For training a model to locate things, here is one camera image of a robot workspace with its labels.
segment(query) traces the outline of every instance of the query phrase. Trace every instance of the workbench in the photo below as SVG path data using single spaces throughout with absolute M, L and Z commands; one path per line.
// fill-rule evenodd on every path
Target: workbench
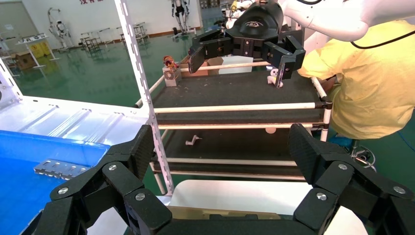
M 288 128 L 302 123 L 326 132 L 331 110 L 322 106 L 326 95 L 315 78 L 294 72 L 277 89 L 267 84 L 269 74 L 190 76 L 176 87 L 163 87 L 153 104 L 172 174 L 304 179 L 288 152 Z M 277 130 L 268 134 L 265 128 Z M 186 145 L 195 135 L 201 139 Z M 157 158 L 150 166 L 161 172 Z

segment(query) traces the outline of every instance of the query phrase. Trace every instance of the blue bin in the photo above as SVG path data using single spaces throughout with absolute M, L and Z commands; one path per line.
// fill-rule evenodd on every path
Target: blue bin
M 0 131 L 0 234 L 17 235 L 64 180 L 34 173 L 46 159 L 96 165 L 109 145 Z

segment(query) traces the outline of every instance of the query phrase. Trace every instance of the small white object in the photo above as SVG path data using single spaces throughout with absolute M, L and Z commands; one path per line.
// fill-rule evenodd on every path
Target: small white object
M 273 69 L 273 70 L 271 70 L 271 76 L 272 77 L 277 77 L 277 75 L 278 75 L 278 69 Z
M 196 140 L 201 140 L 202 138 L 198 137 L 197 135 L 193 136 L 192 141 L 186 141 L 186 145 L 194 145 L 194 143 L 196 142 Z
M 268 76 L 267 77 L 267 80 L 268 80 L 268 84 L 274 84 L 274 85 L 275 85 L 275 83 L 277 81 L 277 79 L 275 77 L 273 77 L 273 76 Z
M 269 128 L 265 128 L 265 131 L 268 134 L 273 134 L 273 133 L 275 133 L 275 131 L 277 131 L 277 129 L 276 128 L 269 127 Z
M 267 77 L 268 80 L 268 84 L 274 84 L 277 82 L 277 78 L 273 77 L 273 76 L 268 76 Z M 280 82 L 279 87 L 281 88 L 284 84 L 282 82 Z

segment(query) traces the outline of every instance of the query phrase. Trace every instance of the yellow shirt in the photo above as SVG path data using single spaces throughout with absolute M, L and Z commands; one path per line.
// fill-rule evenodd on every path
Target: yellow shirt
M 372 46 L 414 30 L 406 21 L 383 23 L 355 43 Z M 309 53 L 298 72 L 319 79 L 340 75 L 330 125 L 351 139 L 381 138 L 402 129 L 412 116 L 415 35 L 372 49 L 333 39 Z

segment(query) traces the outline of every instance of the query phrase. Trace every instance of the metal bracket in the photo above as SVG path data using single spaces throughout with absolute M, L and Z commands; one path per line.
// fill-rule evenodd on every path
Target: metal bracket
M 140 109 L 143 109 L 148 113 L 148 124 L 151 125 L 153 130 L 154 147 L 161 166 L 164 182 L 167 187 L 167 195 L 172 195 L 174 191 L 173 179 L 171 178 L 166 153 L 164 151 L 163 142 L 160 136 L 159 125 L 157 124 L 156 114 L 154 113 L 153 102 L 148 89 L 144 68 L 142 66 L 136 36 L 133 31 L 134 24 L 128 11 L 127 0 L 115 0 L 115 6 L 117 8 L 119 21 L 121 22 L 122 32 L 125 36 L 125 43 L 128 48 L 128 53 L 130 54 L 130 60 L 133 65 L 141 100 L 143 101 L 143 106 Z

